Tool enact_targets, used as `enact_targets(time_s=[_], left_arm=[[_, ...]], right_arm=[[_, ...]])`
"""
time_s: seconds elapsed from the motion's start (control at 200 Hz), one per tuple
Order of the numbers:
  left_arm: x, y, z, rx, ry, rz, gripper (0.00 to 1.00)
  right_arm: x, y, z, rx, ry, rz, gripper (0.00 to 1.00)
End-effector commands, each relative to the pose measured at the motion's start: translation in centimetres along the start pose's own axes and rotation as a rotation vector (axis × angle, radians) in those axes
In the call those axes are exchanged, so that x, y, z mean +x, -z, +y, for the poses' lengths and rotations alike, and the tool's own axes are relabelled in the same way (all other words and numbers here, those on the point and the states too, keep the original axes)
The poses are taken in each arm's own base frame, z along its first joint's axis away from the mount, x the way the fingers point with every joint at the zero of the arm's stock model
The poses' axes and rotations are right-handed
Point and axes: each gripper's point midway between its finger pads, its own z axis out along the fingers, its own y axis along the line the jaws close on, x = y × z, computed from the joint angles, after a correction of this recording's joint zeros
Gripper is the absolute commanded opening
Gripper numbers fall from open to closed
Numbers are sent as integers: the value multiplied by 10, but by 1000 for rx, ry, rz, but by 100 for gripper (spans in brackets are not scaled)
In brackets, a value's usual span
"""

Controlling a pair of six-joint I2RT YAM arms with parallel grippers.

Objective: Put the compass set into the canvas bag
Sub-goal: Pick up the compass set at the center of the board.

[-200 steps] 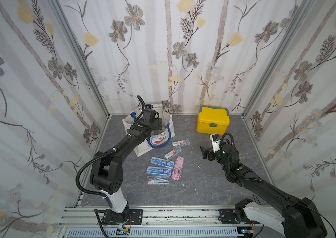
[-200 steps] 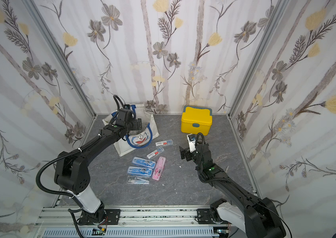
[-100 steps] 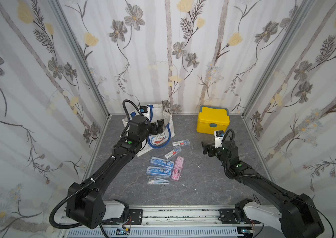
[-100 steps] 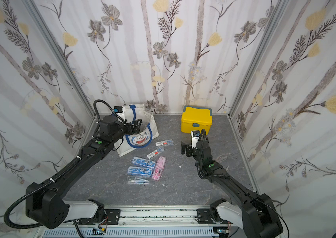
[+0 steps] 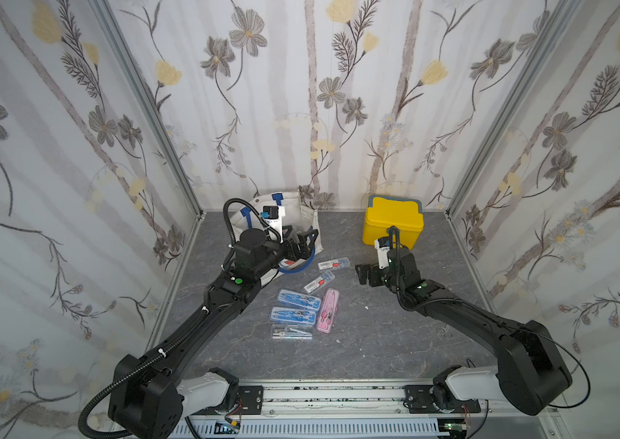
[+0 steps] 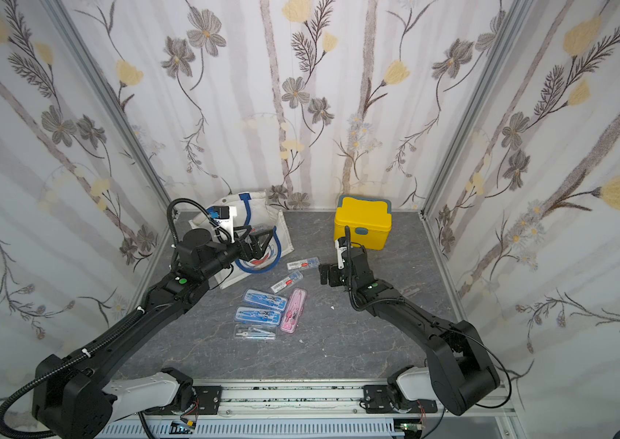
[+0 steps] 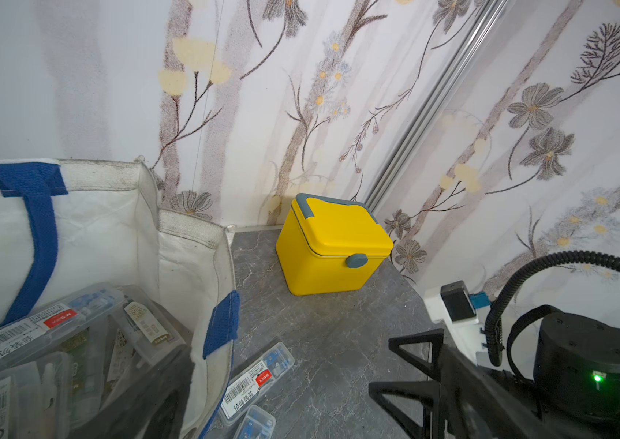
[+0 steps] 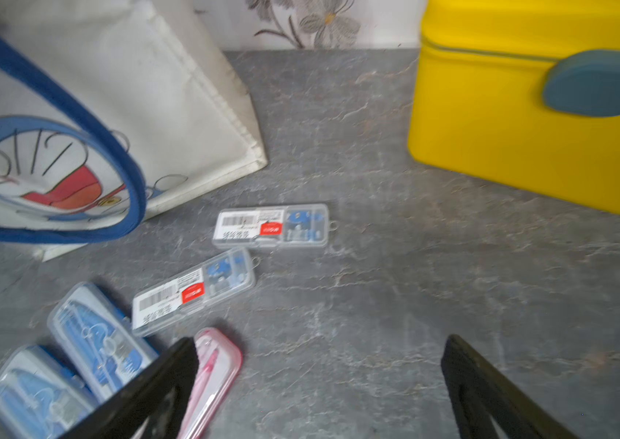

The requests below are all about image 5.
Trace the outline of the clear compass case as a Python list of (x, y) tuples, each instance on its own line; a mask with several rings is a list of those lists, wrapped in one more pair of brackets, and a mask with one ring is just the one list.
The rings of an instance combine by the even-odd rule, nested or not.
[(302, 340), (313, 339), (313, 333), (308, 327), (296, 325), (274, 325), (271, 330), (271, 337), (274, 340)]

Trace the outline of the pink compass case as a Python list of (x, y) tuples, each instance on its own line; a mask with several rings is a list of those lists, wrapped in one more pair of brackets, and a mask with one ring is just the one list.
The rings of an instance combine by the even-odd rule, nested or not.
[(339, 291), (330, 288), (326, 291), (317, 315), (317, 331), (329, 334), (333, 327), (334, 318), (339, 308)]

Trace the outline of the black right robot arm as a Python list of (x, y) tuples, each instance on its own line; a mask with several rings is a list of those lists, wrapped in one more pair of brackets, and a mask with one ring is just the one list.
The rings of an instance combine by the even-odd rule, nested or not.
[(447, 324), (495, 357), (492, 367), (456, 365), (434, 377), (430, 399), (437, 411), (488, 400), (537, 415), (571, 387), (571, 372), (544, 325), (502, 318), (423, 278), (410, 251), (389, 250), (379, 263), (355, 271), (361, 284), (387, 287), (403, 310)]

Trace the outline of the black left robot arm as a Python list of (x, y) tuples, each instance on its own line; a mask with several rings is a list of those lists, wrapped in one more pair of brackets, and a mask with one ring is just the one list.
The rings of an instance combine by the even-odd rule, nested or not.
[(298, 234), (299, 242), (279, 243), (272, 229), (249, 229), (231, 245), (222, 271), (203, 293), (202, 305), (170, 336), (140, 357), (125, 356), (108, 387), (108, 417), (122, 429), (105, 438), (167, 438), (184, 416), (190, 396), (178, 391), (182, 373), (220, 331), (255, 300), (262, 278), (300, 245), (315, 250), (319, 231)]

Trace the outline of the small blue clear case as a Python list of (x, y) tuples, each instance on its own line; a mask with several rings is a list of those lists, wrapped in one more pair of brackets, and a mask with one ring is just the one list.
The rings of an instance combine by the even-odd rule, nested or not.
[(351, 267), (351, 261), (348, 257), (336, 258), (324, 262), (320, 262), (318, 265), (320, 271), (335, 271)]

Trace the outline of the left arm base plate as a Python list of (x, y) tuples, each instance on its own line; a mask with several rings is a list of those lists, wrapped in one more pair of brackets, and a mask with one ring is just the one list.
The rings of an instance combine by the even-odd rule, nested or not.
[(229, 388), (220, 405), (214, 408), (220, 414), (260, 415), (264, 404), (264, 387), (240, 386)]

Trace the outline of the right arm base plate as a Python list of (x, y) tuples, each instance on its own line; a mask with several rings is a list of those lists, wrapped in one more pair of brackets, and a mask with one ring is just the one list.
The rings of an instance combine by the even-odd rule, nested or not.
[(442, 385), (406, 385), (403, 406), (410, 414), (481, 413), (478, 401), (460, 401)]

